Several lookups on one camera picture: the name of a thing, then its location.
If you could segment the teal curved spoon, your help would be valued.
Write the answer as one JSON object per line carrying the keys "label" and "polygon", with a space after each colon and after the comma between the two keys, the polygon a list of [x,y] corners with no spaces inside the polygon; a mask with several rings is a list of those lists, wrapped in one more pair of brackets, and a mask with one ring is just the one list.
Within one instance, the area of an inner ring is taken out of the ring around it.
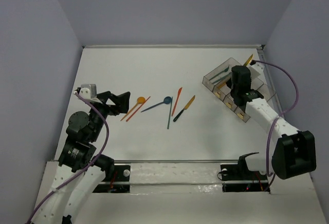
{"label": "teal curved spoon", "polygon": [[217,73],[216,75],[212,76],[212,77],[210,78],[210,80],[217,78],[219,75],[221,75],[221,74],[224,73],[224,72],[227,72],[227,71],[229,70],[229,67],[230,67],[230,66],[227,66],[224,70],[222,70],[221,72],[219,72],[219,73]]}

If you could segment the yellow knife dark handle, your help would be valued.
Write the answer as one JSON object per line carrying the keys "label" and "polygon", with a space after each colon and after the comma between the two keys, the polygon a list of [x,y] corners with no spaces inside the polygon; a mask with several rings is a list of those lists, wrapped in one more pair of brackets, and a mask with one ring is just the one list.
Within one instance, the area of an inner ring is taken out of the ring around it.
{"label": "yellow knife dark handle", "polygon": [[253,60],[253,54],[246,60],[243,66],[248,66],[248,64]]}

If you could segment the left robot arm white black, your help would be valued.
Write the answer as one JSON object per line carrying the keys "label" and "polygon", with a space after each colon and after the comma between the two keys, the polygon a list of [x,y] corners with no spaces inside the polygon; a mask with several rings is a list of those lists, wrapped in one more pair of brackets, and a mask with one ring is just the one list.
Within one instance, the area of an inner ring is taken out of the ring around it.
{"label": "left robot arm white black", "polygon": [[49,192],[27,223],[74,223],[97,185],[115,173],[114,159],[102,153],[110,135],[106,118],[126,114],[131,93],[97,93],[94,84],[85,84],[74,95],[90,111],[77,111],[69,117],[67,138]]}

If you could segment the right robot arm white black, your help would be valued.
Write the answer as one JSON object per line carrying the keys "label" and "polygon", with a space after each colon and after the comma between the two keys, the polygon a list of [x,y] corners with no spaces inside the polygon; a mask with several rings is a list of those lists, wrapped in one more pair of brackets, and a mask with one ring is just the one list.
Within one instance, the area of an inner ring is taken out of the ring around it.
{"label": "right robot arm white black", "polygon": [[230,81],[234,103],[268,134],[265,153],[242,155],[237,174],[248,179],[258,171],[284,180],[314,171],[317,167],[314,135],[289,124],[259,91],[251,88],[248,67],[234,66]]}

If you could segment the orange spoon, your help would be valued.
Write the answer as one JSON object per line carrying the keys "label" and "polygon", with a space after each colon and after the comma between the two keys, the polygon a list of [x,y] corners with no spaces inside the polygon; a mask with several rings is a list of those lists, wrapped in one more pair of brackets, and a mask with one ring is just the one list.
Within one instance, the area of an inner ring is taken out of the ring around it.
{"label": "orange spoon", "polygon": [[149,100],[149,98],[150,98],[150,97],[147,97],[147,98],[145,98],[145,97],[139,97],[139,98],[137,99],[137,105],[142,105],[142,104],[144,104],[146,101]]}

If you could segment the orange chopstick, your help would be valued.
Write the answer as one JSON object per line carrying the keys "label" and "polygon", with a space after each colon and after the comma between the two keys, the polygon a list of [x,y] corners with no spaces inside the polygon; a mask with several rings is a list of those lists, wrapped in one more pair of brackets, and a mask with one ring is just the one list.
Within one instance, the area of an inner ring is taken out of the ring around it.
{"label": "orange chopstick", "polygon": [[127,112],[127,114],[125,114],[120,121],[123,121],[124,119],[126,120],[140,105],[136,104]]}
{"label": "orange chopstick", "polygon": [[136,112],[138,112],[144,105],[146,104],[146,102],[145,103],[143,103],[143,104],[141,104],[127,119],[126,119],[126,122],[128,122],[133,116],[134,116],[134,114],[136,113]]}

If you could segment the clear four-compartment utensil organizer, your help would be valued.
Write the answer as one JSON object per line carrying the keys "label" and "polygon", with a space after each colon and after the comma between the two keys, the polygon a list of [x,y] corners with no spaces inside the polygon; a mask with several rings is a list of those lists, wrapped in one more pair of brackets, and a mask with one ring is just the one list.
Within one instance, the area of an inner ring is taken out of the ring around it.
{"label": "clear four-compartment utensil organizer", "polygon": [[[202,84],[207,87],[215,96],[217,96],[218,99],[220,99],[231,111],[233,111],[241,120],[244,122],[247,122],[250,117],[245,114],[241,108],[239,108],[236,104],[234,104],[233,98],[230,94],[231,89],[227,86],[227,83],[225,86],[223,86],[221,89],[218,87],[223,83],[225,80],[229,80],[227,77],[221,82],[218,82],[216,84],[213,84],[214,81],[222,78],[223,76],[231,73],[231,68],[240,65],[238,61],[236,61],[234,58],[229,58],[224,63],[220,64],[220,66],[216,67],[214,70],[212,70],[210,73],[205,75],[203,77]],[[217,73],[224,70],[227,66],[229,67],[229,70],[227,72],[222,73],[217,78],[210,80],[210,78]],[[269,101],[272,99],[272,97],[276,94],[276,92],[265,84],[259,77],[255,80],[251,81],[251,88],[259,91],[266,101]]]}

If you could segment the blue spoon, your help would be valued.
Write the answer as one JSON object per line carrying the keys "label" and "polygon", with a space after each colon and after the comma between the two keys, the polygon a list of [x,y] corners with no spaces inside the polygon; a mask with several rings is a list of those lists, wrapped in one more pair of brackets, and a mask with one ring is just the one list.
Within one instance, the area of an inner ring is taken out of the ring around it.
{"label": "blue spoon", "polygon": [[150,109],[155,108],[155,107],[157,107],[157,106],[159,106],[159,105],[162,105],[162,104],[170,104],[171,102],[172,102],[172,97],[167,96],[167,97],[165,97],[165,98],[163,99],[162,102],[159,102],[159,103],[157,103],[157,104],[155,104],[155,105],[152,105],[152,106],[150,106],[150,107],[148,107],[148,108],[142,110],[141,112],[145,112],[145,111],[147,111],[147,110],[150,110]]}

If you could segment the teal chopstick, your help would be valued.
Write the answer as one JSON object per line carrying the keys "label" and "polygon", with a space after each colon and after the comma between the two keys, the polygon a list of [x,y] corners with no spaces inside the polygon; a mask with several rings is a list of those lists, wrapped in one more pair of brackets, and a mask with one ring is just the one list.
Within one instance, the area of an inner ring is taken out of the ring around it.
{"label": "teal chopstick", "polygon": [[171,113],[172,113],[172,103],[173,103],[173,96],[171,97],[171,102],[170,102],[169,116],[168,116],[168,122],[167,122],[167,129],[170,128]]}

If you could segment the orange plastic knife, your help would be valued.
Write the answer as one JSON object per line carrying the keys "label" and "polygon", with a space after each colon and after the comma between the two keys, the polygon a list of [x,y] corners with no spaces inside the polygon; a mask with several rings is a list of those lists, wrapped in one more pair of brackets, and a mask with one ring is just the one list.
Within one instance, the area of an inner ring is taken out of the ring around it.
{"label": "orange plastic knife", "polygon": [[172,113],[171,113],[171,116],[172,116],[172,117],[174,116],[174,113],[175,113],[175,110],[176,110],[176,107],[177,107],[177,103],[178,103],[178,100],[179,100],[179,97],[180,97],[181,91],[182,91],[182,87],[180,87],[180,88],[178,89],[177,96],[176,96],[175,103],[174,103],[174,107],[173,107],[173,109],[172,109]]}

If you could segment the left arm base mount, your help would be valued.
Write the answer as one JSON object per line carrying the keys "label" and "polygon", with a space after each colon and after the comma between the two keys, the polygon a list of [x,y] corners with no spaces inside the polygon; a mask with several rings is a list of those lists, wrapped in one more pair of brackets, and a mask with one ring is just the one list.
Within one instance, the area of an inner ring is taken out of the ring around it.
{"label": "left arm base mount", "polygon": [[116,164],[111,176],[106,176],[94,189],[93,193],[129,193],[130,192],[130,164]]}

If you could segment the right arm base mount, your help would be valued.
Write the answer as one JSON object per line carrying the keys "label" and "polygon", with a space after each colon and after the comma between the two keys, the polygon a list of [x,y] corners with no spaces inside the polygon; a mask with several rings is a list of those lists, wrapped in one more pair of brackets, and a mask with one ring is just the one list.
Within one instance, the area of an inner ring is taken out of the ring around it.
{"label": "right arm base mount", "polygon": [[221,164],[217,178],[222,182],[224,193],[270,192],[269,180],[259,172],[243,172],[237,164]]}

